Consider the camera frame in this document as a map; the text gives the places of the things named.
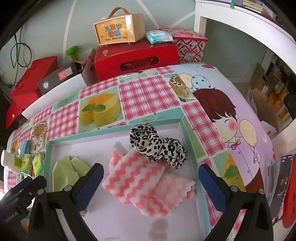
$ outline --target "green juice box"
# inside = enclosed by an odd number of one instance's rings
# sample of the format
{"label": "green juice box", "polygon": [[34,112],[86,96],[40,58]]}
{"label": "green juice box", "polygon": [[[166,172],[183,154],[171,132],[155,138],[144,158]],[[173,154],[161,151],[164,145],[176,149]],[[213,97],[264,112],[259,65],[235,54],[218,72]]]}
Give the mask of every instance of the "green juice box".
{"label": "green juice box", "polygon": [[38,176],[43,170],[43,154],[38,152],[33,159],[33,169],[35,176]]}
{"label": "green juice box", "polygon": [[27,176],[31,176],[32,173],[32,161],[33,157],[30,154],[24,154],[24,157],[22,159],[22,168],[20,172],[22,174],[26,174]]}

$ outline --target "rosy cheek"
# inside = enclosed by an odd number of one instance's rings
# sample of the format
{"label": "rosy cheek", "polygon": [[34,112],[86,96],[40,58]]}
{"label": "rosy cheek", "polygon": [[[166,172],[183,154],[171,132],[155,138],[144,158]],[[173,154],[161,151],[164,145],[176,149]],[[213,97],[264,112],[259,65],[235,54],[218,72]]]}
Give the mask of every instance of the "rosy cheek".
{"label": "rosy cheek", "polygon": [[236,131],[237,130],[237,122],[235,120],[229,121],[228,128],[231,131]]}

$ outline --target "cartoon tablecloth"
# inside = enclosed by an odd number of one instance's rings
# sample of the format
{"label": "cartoon tablecloth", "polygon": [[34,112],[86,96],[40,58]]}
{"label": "cartoon tablecloth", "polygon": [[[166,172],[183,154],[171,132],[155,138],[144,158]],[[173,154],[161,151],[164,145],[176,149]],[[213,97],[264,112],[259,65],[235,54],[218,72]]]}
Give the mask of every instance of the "cartoon tablecloth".
{"label": "cartoon tablecloth", "polygon": [[[30,152],[46,152],[59,137],[169,118],[182,111],[198,165],[207,163],[228,185],[255,191],[265,185],[265,161],[276,159],[272,144],[252,108],[215,67],[166,66],[118,76],[73,93],[49,106],[13,133],[11,152],[31,140]],[[8,188],[20,177],[9,172]],[[221,213],[206,194],[213,228]],[[234,226],[236,234],[244,211]]]}

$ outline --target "white bottle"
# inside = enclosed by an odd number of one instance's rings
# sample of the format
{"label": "white bottle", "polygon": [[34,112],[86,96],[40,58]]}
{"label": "white bottle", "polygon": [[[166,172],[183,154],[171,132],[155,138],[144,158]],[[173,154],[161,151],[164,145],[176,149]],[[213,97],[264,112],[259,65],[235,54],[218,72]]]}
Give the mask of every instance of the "white bottle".
{"label": "white bottle", "polygon": [[6,150],[2,151],[1,165],[7,167],[10,171],[20,174],[22,167],[22,160]]}

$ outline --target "pink and white striped towel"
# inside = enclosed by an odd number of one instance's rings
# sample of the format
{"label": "pink and white striped towel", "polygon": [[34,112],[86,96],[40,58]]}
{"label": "pink and white striped towel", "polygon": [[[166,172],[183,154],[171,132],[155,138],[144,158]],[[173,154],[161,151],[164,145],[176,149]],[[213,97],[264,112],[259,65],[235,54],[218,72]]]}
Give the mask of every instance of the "pink and white striped towel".
{"label": "pink and white striped towel", "polygon": [[165,161],[148,161],[134,149],[125,156],[114,151],[102,187],[144,216],[169,216],[180,202],[195,195],[195,181],[164,173],[166,167]]}

